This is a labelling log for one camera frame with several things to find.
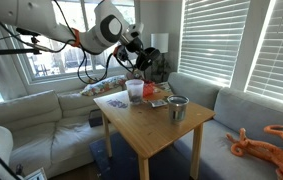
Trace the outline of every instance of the sofa cushion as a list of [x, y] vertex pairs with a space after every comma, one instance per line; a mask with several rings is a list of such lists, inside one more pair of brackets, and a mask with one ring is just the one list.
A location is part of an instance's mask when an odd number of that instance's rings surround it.
[[[235, 139], [238, 138], [237, 132], [218, 121], [210, 120], [203, 124], [199, 179], [277, 179], [274, 164], [249, 154], [243, 157], [233, 155], [230, 150], [232, 143], [225, 136], [228, 132]], [[193, 131], [174, 143], [175, 147], [189, 160], [191, 159], [192, 140]]]
[[56, 126], [52, 145], [52, 163], [58, 163], [67, 159], [89, 153], [88, 145], [104, 137], [103, 126], [91, 128], [87, 116], [61, 119]]
[[54, 139], [55, 123], [43, 123], [14, 131], [13, 150], [10, 167], [22, 164], [24, 174], [51, 166], [51, 147]]
[[182, 73], [172, 72], [168, 83], [174, 94], [183, 95], [190, 101], [209, 109], [214, 108], [220, 86]]
[[0, 126], [10, 131], [61, 119], [58, 97], [46, 91], [0, 103]]
[[67, 118], [88, 115], [92, 109], [98, 108], [98, 106], [93, 101], [94, 98], [119, 91], [122, 91], [121, 86], [95, 96], [83, 96], [79, 92], [58, 94], [60, 106], [63, 111], [63, 117]]
[[267, 134], [268, 125], [283, 125], [283, 104], [260, 95], [244, 93], [230, 88], [220, 90], [214, 111], [215, 120], [238, 132], [246, 129], [248, 138], [266, 141], [283, 147], [283, 140]]

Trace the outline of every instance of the red object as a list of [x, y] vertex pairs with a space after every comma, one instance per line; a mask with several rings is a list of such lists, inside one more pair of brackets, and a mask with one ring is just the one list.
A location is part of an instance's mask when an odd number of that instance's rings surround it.
[[149, 80], [144, 80], [143, 86], [143, 97], [153, 94], [154, 82]]
[[77, 29], [72, 28], [75, 33], [75, 42], [71, 46], [73, 47], [79, 47], [80, 45], [80, 32]]

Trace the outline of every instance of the orange plush toy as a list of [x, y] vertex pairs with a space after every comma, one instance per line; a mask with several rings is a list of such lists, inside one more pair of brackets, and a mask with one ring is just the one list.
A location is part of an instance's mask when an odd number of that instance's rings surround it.
[[[278, 135], [283, 139], [283, 131], [276, 130], [282, 128], [283, 126], [281, 125], [270, 125], [266, 126], [264, 131], [269, 134]], [[248, 139], [245, 135], [244, 128], [240, 129], [240, 140], [233, 139], [229, 133], [226, 136], [233, 143], [231, 146], [232, 154], [243, 156], [245, 151], [260, 159], [273, 162], [278, 166], [278, 169], [276, 169], [278, 179], [283, 180], [283, 149], [267, 142]]]

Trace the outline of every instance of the white sofa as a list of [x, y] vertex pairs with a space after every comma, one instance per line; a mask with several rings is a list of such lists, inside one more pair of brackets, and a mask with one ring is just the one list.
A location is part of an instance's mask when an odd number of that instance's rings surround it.
[[10, 168], [21, 164], [27, 175], [43, 167], [50, 178], [93, 162], [88, 145], [104, 137], [102, 126], [88, 123], [90, 110], [97, 108], [93, 99], [121, 90], [97, 96], [47, 91], [0, 103], [0, 126], [13, 135]]

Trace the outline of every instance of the white window blind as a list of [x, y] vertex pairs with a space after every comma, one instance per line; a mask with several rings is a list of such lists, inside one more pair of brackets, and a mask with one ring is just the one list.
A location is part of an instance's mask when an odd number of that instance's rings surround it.
[[186, 0], [179, 72], [230, 86], [249, 0]]
[[283, 100], [283, 0], [277, 0], [247, 92]]

